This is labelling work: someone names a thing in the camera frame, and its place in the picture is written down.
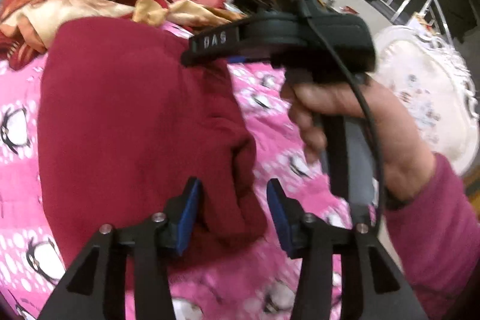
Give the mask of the pink sleeved right forearm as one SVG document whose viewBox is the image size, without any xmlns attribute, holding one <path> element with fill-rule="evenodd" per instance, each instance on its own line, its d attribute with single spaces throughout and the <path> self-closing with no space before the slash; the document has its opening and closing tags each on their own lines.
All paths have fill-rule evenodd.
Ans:
<svg viewBox="0 0 480 320">
<path fill-rule="evenodd" d="M 387 230 L 429 319 L 478 319 L 479 221 L 448 160 L 435 158 L 420 193 L 386 211 Z"/>
</svg>

